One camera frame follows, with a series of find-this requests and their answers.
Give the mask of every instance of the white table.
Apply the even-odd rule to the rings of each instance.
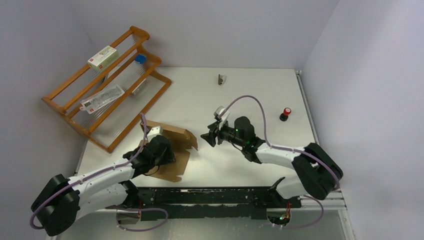
[[[217,107],[226,107],[241,95],[253,95],[261,101],[271,143],[297,147],[315,141],[293,69],[159,67],[158,72],[170,78],[172,85],[147,112],[147,119],[190,130],[197,138],[198,152],[190,151],[182,181],[173,183],[142,175],[132,179],[137,187],[271,186],[279,178],[293,175],[295,172],[285,167],[249,162],[227,142],[212,148],[200,138],[215,121]],[[227,75],[224,85],[218,85],[218,74]],[[279,116],[285,107],[292,113],[282,122]],[[264,137],[261,111],[253,99],[239,100],[230,112],[230,126],[236,118],[247,116],[256,134]],[[136,125],[112,154],[88,142],[77,174],[112,163],[136,148],[142,137],[141,127]]]

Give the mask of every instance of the wooden dish rack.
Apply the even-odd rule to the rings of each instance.
[[[42,100],[79,134],[111,153],[140,120],[139,113],[146,113],[172,83],[155,70],[161,59],[143,48],[142,43],[149,38],[146,31],[131,26],[110,44],[112,48],[127,49],[122,54],[119,51],[121,55],[111,65],[97,72],[85,64]],[[146,56],[143,64],[134,61],[139,54]],[[133,96],[132,92],[142,81],[147,81],[146,88]],[[81,100],[109,84],[118,84],[125,93],[92,114],[80,110]]]

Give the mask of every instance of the gray wall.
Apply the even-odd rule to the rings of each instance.
[[[129,26],[164,66],[301,69],[339,0],[70,0],[97,50]]]
[[[303,69],[358,240],[423,239],[424,2],[340,0]]]
[[[45,239],[30,206],[52,176],[73,174],[83,139],[41,97],[94,54],[68,1],[1,1],[0,239]]]

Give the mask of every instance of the red button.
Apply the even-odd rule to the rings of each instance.
[[[283,114],[285,115],[285,116],[288,116],[289,114],[291,114],[292,113],[292,110],[289,108],[289,107],[286,107],[286,108],[284,108],[284,112],[283,112]]]

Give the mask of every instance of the open cardboard box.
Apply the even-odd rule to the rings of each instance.
[[[193,133],[187,129],[147,120],[147,128],[149,130],[156,126],[162,127],[162,135],[171,142],[172,152],[175,155],[175,162],[161,165],[160,167],[155,166],[148,171],[146,175],[174,183],[179,182],[182,179],[180,175],[184,174],[187,163],[189,162],[190,152],[187,151],[187,149],[194,147],[197,151],[198,141]]]

